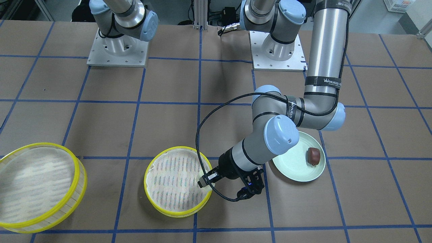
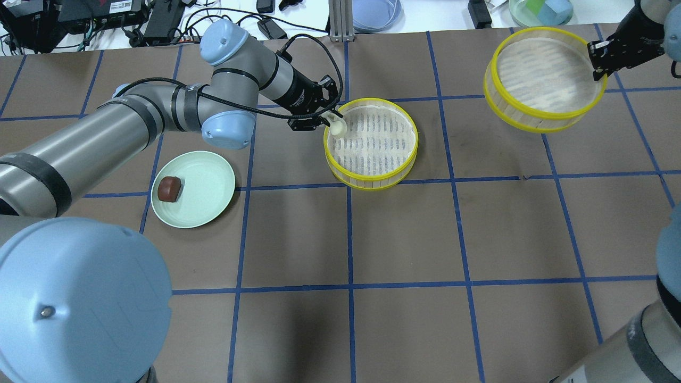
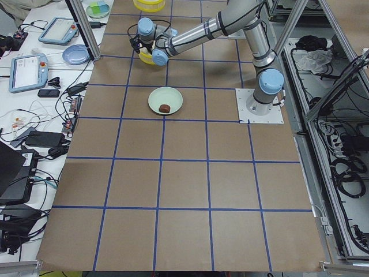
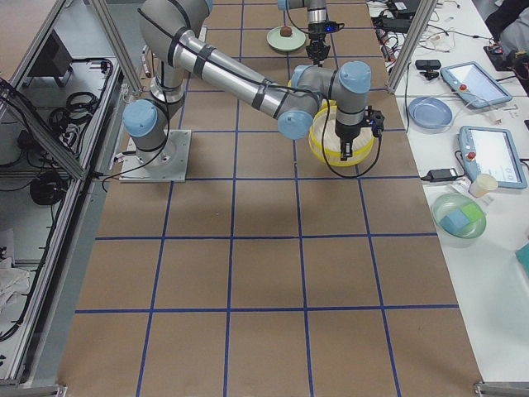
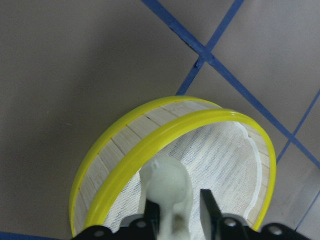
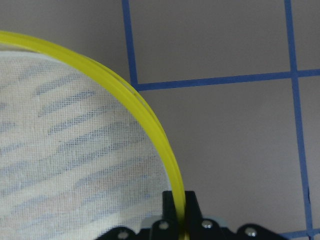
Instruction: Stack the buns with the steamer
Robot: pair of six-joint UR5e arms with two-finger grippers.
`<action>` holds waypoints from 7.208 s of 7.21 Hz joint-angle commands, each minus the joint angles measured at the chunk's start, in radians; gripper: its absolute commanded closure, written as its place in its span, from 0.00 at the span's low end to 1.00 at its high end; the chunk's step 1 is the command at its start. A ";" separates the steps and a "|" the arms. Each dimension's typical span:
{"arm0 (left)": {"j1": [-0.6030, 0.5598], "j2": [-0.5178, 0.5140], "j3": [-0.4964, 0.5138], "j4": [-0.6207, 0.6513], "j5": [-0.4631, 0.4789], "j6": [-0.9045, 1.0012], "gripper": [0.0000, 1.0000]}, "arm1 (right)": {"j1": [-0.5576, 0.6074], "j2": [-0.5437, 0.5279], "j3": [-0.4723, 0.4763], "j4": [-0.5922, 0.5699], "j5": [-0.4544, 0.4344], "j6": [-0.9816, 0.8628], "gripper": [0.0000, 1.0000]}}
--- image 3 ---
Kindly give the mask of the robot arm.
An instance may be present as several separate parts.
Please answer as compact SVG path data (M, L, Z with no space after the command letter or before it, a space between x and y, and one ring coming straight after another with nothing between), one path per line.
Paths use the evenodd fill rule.
M155 65L164 66L169 58L189 49L243 31L253 56L257 87L248 97L246 107L255 115L266 115L284 85L284 76L274 67L277 54L272 50L260 18L261 1L228 1L226 7L200 25L178 34L144 17L135 25L137 34L129 37L136 53L145 48Z

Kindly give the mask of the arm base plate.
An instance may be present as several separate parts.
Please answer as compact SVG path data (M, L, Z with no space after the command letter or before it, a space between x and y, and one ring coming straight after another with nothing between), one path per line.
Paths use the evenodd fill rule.
M254 99L254 89L236 88L235 94L240 123L284 123L277 97L273 99L273 103L260 104Z

